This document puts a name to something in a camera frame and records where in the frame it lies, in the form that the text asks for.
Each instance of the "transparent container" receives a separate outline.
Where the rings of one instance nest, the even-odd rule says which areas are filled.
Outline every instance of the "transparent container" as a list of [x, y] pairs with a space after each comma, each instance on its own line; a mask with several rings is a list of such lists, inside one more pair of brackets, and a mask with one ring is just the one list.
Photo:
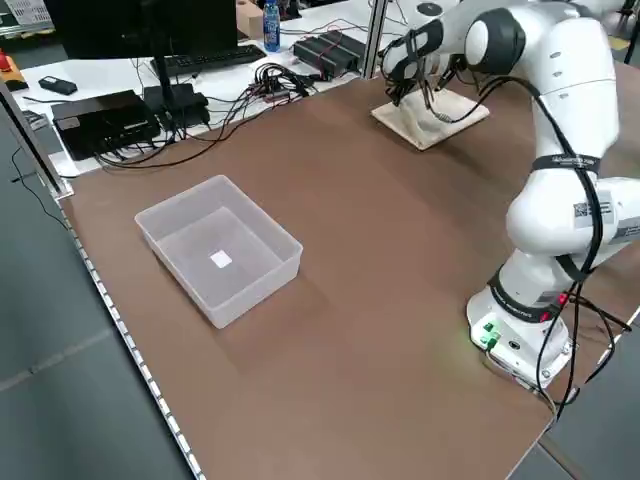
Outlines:
[[223, 328], [298, 274], [302, 245], [219, 175], [135, 216], [193, 301]]

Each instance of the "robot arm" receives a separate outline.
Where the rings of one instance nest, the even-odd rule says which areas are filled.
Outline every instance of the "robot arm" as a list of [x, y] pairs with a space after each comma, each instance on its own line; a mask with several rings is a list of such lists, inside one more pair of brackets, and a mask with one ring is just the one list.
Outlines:
[[[425, 72], [439, 74], [448, 63], [450, 55], [465, 53], [467, 32], [482, 14], [491, 10], [535, 3], [539, 2], [536, 0], [465, 0], [440, 17], [418, 26], [404, 37], [391, 42], [384, 52], [382, 73], [385, 77], [397, 82], [413, 79], [417, 71], [416, 58], [424, 59], [430, 55], [427, 57], [428, 68]], [[619, 9], [623, 1], [574, 0], [570, 4], [573, 8], [568, 10], [566, 7], [569, 5], [565, 2], [554, 3], [560, 4], [559, 8], [564, 7], [563, 10], [574, 10], [574, 15], [601, 18]]]
[[[621, 4], [464, 0], [383, 53], [382, 73], [396, 104], [417, 75], [447, 68], [450, 55], [464, 55], [469, 69], [516, 76], [535, 89], [542, 105], [533, 103], [536, 160], [507, 214], [516, 250], [467, 305], [472, 341], [491, 348], [492, 358], [534, 388], [546, 387], [571, 358], [566, 326], [560, 318], [553, 328], [549, 323], [575, 281], [560, 258], [581, 268], [594, 236], [576, 168], [596, 189], [603, 217], [591, 265], [640, 239], [640, 181], [598, 180], [600, 159], [617, 139], [619, 123], [613, 60], [596, 18]], [[425, 68], [418, 68], [422, 61]], [[542, 108], [575, 156], [567, 155]]]

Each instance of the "computer monitor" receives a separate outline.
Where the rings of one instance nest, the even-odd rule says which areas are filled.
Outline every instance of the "computer monitor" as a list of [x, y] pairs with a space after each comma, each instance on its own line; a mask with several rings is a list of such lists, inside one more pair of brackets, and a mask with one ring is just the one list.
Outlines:
[[45, 0], [45, 5], [70, 58], [153, 57], [160, 87], [145, 88], [145, 102], [161, 117], [170, 113], [168, 119], [184, 119], [198, 100], [189, 85], [172, 89], [165, 56], [237, 45], [234, 0]]

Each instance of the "table surface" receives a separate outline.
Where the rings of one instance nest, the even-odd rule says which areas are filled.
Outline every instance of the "table surface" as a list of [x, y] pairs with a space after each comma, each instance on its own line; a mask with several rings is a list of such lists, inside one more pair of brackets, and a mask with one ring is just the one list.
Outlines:
[[[638, 177], [638, 73], [618, 73], [622, 133], [603, 174]], [[62, 201], [208, 478], [502, 478], [547, 425], [543, 403], [484, 367], [464, 315], [512, 250], [504, 216], [534, 152], [528, 99], [504, 87], [489, 119], [424, 153], [370, 117], [386, 101], [380, 81], [351, 82], [181, 166], [84, 175]], [[221, 331], [133, 220], [216, 174], [305, 248], [296, 280]], [[628, 318], [639, 267], [636, 245], [586, 295]], [[581, 320], [584, 379], [606, 336]]]
[[[443, 5], [448, 6], [451, 0], [440, 0]], [[410, 17], [413, 11], [411, 6], [420, 3], [419, 0], [405, 0], [403, 5], [403, 13], [405, 17]], [[389, 5], [387, 9], [387, 20], [385, 21], [384, 32], [381, 47], [384, 47], [389, 41], [397, 35], [406, 31], [406, 28], [400, 25], [402, 16], [395, 3]], [[344, 33], [357, 40], [366, 42], [366, 29], [369, 24], [371, 8], [366, 0], [348, 0], [332, 5], [325, 5], [312, 9], [303, 10], [302, 17], [296, 20], [284, 22], [282, 29], [286, 32], [290, 31], [310, 31], [319, 29], [317, 33], [326, 31], [326, 25], [332, 23], [330, 28], [346, 29]], [[344, 19], [355, 25], [362, 26], [362, 29], [353, 27], [352, 24], [337, 19]], [[300, 63], [290, 47], [293, 43], [303, 35], [282, 34], [281, 50], [278, 53], [267, 53], [267, 57], [252, 64], [238, 65], [235, 67], [224, 68], [221, 70], [208, 71], [201, 73], [195, 80], [190, 81], [196, 92], [201, 92], [205, 96], [217, 97], [222, 99], [235, 99], [240, 93], [253, 81], [255, 69], [265, 62], [275, 62], [284, 65], [297, 73], [310, 74], [317, 71], [305, 64]], [[262, 47], [261, 42], [249, 40], [240, 42], [241, 44], [253, 43]], [[117, 59], [117, 60], [67, 60], [64, 62], [43, 65], [40, 67], [28, 68], [22, 71], [25, 80], [29, 84], [28, 90], [22, 90], [14, 93], [18, 105], [22, 110], [32, 110], [34, 112], [45, 114], [52, 118], [50, 104], [38, 104], [24, 99], [24, 96], [36, 98], [39, 100], [63, 99], [63, 100], [80, 100], [91, 98], [110, 93], [121, 92], [124, 90], [133, 90], [141, 95], [142, 86], [145, 87], [158, 85], [158, 79], [151, 69], [150, 58], [139, 59], [139, 68], [136, 69], [136, 59]], [[54, 76], [64, 80], [70, 80], [78, 86], [78, 91], [68, 97], [63, 97], [50, 91], [40, 88], [38, 80], [46, 76]], [[181, 77], [181, 81], [185, 81], [188, 77]], [[335, 79], [327, 83], [317, 84], [320, 91], [328, 90], [336, 86], [345, 84], [355, 78], [356, 74], [347, 74], [343, 78]], [[251, 116], [269, 108], [270, 105], [259, 101], [247, 109], [246, 116]], [[209, 100], [211, 113], [211, 124], [216, 125], [221, 122], [226, 113], [230, 109], [230, 104], [226, 102], [218, 102], [213, 99]], [[201, 125], [189, 129], [189, 134], [197, 135], [206, 131], [206, 127]], [[61, 175], [76, 176], [88, 171], [100, 168], [100, 164], [92, 159], [74, 162], [69, 154], [65, 151], [60, 154], [51, 156], [56, 169]]]

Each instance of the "black box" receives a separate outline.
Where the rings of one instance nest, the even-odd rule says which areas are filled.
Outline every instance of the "black box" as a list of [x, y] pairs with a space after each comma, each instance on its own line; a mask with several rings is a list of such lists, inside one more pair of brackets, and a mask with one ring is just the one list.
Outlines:
[[323, 36], [306, 38], [293, 44], [293, 54], [304, 63], [317, 68], [330, 80], [349, 71], [357, 71], [360, 59], [336, 41]]
[[358, 68], [362, 67], [364, 51], [367, 48], [364, 43], [337, 30], [330, 30], [323, 33], [320, 35], [320, 38], [328, 40], [331, 43], [337, 43], [339, 48], [356, 56], [358, 58]]
[[158, 121], [133, 90], [60, 103], [53, 124], [74, 160], [111, 152], [160, 134]]

